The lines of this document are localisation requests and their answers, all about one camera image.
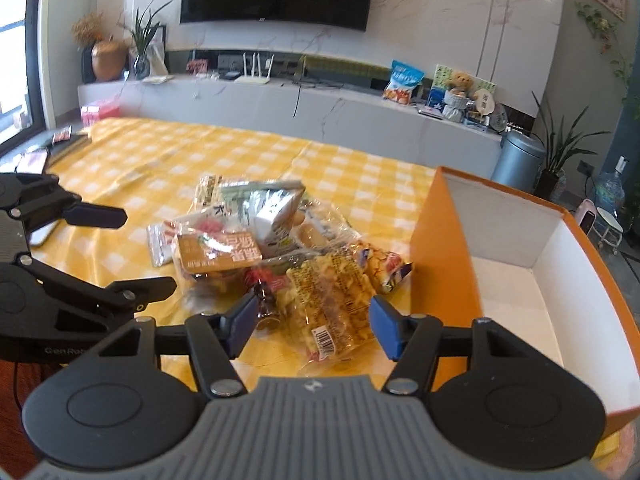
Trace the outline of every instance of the window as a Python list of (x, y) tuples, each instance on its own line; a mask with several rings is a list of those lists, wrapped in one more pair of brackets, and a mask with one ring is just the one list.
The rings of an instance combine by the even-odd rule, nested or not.
[(36, 53), (38, 0), (0, 0), (0, 153), (44, 126)]

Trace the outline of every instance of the yellow checkered tablecloth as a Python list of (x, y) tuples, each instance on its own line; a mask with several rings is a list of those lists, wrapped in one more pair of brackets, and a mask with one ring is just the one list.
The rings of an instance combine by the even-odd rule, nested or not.
[[(151, 266), (146, 227), (184, 214), (205, 174), (252, 180), (300, 179), (311, 195), (334, 204), (368, 240), (408, 255), (408, 243), (433, 170), (303, 139), (196, 124), (146, 119), (104, 120), (90, 128), (93, 142), (55, 164), (51, 173), (84, 200), (126, 209), (117, 231), (61, 223), (34, 256), (65, 272), (106, 286), (115, 280), (175, 277), (174, 266)], [(408, 284), (390, 295), (408, 307)], [(158, 324), (179, 324), (194, 314), (180, 291), (150, 305)], [(295, 375), (304, 359), (279, 333), (255, 334), (234, 362), (247, 387), (261, 375)], [(163, 358), (165, 371), (193, 387), (186, 357)], [(377, 385), (391, 370), (377, 343), (334, 365), (332, 374), (370, 374)]]

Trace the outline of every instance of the orange vase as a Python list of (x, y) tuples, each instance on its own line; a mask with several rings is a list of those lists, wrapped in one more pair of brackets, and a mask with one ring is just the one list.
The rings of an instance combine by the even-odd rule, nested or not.
[(122, 73), (127, 46), (121, 41), (99, 41), (91, 52), (91, 60), (98, 81), (113, 81)]

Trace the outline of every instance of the window frame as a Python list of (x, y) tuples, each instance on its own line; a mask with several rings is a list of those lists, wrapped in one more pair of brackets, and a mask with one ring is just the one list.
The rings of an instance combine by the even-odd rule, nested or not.
[(0, 144), (0, 157), (27, 142), (45, 129), (42, 94), (40, 93), (40, 68), (38, 66), (38, 0), (27, 0), (24, 11), (24, 44), (26, 48), (27, 92), (31, 112), (31, 126), (23, 129)]

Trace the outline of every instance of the barcode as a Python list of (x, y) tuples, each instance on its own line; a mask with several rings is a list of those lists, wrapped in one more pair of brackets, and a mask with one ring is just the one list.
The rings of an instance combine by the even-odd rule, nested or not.
[(331, 339), (331, 334), (329, 334), (329, 331), (326, 329), (325, 325), (313, 329), (311, 333), (314, 335), (316, 345), (318, 345), (321, 361), (326, 359), (330, 355), (335, 354), (334, 340)]

